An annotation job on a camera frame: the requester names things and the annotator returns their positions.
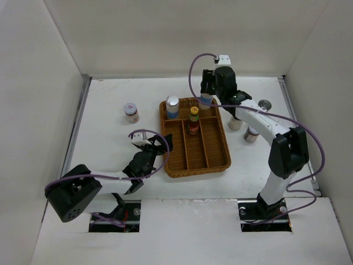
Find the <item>tall blue label jar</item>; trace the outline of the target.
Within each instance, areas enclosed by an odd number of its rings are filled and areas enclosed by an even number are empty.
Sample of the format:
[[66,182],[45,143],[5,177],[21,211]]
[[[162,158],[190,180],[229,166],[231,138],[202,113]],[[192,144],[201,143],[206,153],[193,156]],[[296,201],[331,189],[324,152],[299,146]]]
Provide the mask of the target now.
[[202,110],[208,110],[212,104],[213,96],[207,93],[201,93],[199,97],[199,107]]

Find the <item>red sauce bottle yellow cap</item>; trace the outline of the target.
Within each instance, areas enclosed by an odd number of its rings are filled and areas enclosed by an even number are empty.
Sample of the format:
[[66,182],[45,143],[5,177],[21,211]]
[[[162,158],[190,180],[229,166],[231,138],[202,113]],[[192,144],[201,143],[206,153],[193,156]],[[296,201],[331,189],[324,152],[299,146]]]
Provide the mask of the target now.
[[188,121],[188,133],[190,135],[196,135],[199,131],[199,109],[196,106],[190,108],[190,115]]

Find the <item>dark paste jar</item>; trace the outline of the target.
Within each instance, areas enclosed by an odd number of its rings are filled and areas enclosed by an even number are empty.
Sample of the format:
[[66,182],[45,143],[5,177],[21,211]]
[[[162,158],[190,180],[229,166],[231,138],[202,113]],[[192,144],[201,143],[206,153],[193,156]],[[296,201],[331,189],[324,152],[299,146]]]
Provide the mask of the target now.
[[248,143],[254,143],[260,134],[251,126],[248,126],[244,133],[244,140]]
[[126,115],[126,120],[129,123],[134,124],[139,121],[138,110],[134,103],[126,103],[124,105],[124,113]]

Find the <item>black knob white powder bottle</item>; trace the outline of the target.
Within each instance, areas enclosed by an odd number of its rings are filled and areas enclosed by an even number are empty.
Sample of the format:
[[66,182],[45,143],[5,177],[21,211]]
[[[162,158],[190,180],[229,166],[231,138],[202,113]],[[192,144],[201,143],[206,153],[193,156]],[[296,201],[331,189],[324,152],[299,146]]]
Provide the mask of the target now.
[[230,117],[230,120],[228,122],[228,127],[231,130],[238,131],[241,129],[242,125],[243,125],[242,120],[236,119],[234,117]]

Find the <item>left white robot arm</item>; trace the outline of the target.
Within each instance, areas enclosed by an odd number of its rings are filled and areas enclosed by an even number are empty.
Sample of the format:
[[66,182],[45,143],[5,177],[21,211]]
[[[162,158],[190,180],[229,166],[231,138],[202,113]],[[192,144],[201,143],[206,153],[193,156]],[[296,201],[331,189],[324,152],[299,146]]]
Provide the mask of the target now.
[[161,166],[155,168],[156,157],[169,157],[173,150],[172,134],[163,136],[155,131],[139,129],[131,132],[129,138],[140,151],[122,171],[93,173],[86,165],[80,164],[45,187],[45,197],[62,222],[70,222],[84,212],[103,187],[100,179],[118,181],[127,188],[126,195],[132,194],[143,186],[144,179],[156,174],[168,161],[166,158]]

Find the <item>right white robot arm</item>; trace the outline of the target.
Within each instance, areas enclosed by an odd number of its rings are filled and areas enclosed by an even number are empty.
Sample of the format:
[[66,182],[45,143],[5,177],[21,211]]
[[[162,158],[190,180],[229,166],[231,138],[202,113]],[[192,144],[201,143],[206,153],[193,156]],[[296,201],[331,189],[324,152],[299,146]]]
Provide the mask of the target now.
[[248,93],[237,88],[236,74],[229,66],[203,70],[200,92],[216,96],[226,111],[250,125],[270,145],[270,175],[255,206],[261,218],[269,218],[282,201],[292,178],[309,160],[305,130],[291,128],[271,118]]

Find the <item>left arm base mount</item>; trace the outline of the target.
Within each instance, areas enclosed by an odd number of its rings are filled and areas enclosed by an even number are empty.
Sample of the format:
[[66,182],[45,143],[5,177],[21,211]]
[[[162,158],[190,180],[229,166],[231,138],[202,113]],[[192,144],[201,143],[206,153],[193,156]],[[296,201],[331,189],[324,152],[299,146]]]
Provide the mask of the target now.
[[123,200],[118,193],[111,194],[116,207],[110,213],[95,213],[90,218],[89,232],[131,233],[140,231],[141,201]]

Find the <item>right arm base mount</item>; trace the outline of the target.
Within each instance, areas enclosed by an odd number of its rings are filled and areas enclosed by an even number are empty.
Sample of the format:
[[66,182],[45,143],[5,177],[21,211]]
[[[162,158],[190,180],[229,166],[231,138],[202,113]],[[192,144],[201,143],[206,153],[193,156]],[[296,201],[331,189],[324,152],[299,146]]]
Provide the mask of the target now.
[[256,199],[238,200],[238,213],[242,232],[291,232],[286,201],[266,209]]

